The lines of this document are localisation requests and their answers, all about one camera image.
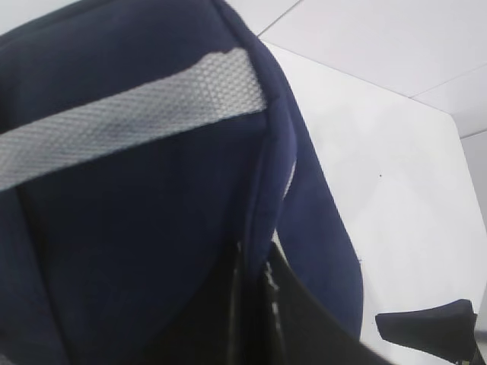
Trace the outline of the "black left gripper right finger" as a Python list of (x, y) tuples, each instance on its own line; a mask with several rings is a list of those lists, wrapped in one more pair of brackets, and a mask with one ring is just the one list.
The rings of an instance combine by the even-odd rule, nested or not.
[(375, 316), (383, 340), (452, 364), (484, 364), (474, 337), (477, 314), (466, 299), (431, 309)]

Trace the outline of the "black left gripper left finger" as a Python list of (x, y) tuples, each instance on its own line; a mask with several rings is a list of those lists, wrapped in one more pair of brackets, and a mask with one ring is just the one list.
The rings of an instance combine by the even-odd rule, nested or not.
[(267, 364), (387, 364), (314, 298), (272, 245), (262, 273)]

